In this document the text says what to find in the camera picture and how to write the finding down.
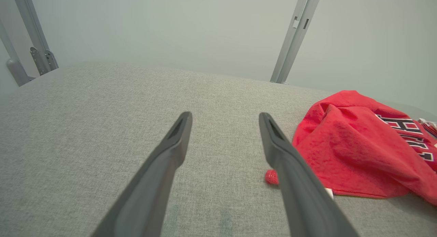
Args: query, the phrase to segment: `red garment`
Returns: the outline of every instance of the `red garment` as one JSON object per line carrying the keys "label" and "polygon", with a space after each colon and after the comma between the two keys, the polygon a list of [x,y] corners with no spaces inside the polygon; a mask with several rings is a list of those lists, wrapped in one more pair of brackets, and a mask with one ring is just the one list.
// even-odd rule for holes
{"label": "red garment", "polygon": [[337,195],[389,198],[413,191],[437,205],[436,140],[406,114],[356,91],[315,103],[293,145]]}

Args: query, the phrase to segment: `red cloth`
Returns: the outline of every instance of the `red cloth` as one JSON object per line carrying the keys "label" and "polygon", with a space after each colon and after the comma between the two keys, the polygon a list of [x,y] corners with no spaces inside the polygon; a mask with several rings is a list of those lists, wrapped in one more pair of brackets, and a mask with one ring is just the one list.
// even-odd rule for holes
{"label": "red cloth", "polygon": [[337,195],[389,198],[413,191],[433,205],[436,142],[406,114],[356,91],[315,103],[293,137],[323,185]]}

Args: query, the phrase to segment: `gray table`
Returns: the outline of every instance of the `gray table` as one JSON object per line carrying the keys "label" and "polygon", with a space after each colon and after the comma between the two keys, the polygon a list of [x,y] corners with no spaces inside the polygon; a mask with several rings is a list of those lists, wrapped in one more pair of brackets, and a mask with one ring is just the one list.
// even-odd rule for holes
{"label": "gray table", "polygon": [[[162,236],[288,236],[264,182],[258,114],[289,139],[323,91],[114,63],[60,68],[0,101],[0,235],[88,236],[183,111],[193,113]],[[414,195],[335,196],[362,237],[437,236]]]}

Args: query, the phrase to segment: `gray textured fabric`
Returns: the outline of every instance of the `gray textured fabric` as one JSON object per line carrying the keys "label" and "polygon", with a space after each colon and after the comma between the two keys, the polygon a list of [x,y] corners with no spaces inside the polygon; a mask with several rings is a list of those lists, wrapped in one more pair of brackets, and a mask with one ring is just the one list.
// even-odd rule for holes
{"label": "gray textured fabric", "polygon": [[[258,114],[291,138],[329,93],[174,69],[85,63],[0,103],[0,235],[88,236],[183,111],[193,113],[162,236],[288,236],[281,193],[264,182]],[[413,195],[335,200],[362,237],[436,236]]]}

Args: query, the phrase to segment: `metal frame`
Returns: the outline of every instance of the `metal frame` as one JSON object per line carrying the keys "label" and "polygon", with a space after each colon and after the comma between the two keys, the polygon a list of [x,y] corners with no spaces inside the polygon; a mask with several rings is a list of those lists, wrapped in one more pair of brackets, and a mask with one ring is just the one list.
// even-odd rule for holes
{"label": "metal frame", "polygon": [[32,0],[15,0],[15,2],[18,10],[20,11],[20,15],[22,16],[30,39],[32,40],[34,48],[37,50],[42,59],[42,65],[37,65],[39,74],[43,75],[53,69],[58,68],[55,56],[52,52],[50,52],[48,47],[47,40],[45,39],[44,32],[42,31],[42,27],[39,23]]}
{"label": "metal frame", "polygon": [[272,83],[285,83],[287,80],[318,3],[319,0],[298,0],[270,79]]}
{"label": "metal frame", "polygon": [[15,51],[14,46],[12,45],[11,40],[9,39],[9,36],[1,20],[0,20],[0,40],[3,42],[3,45],[6,48],[9,57],[11,57],[8,59],[8,61],[6,61],[6,66],[8,67],[15,81],[17,82],[17,85],[22,86],[23,84],[33,80],[34,77],[29,77],[26,74],[25,69],[23,68],[20,59],[18,58],[17,52]]}

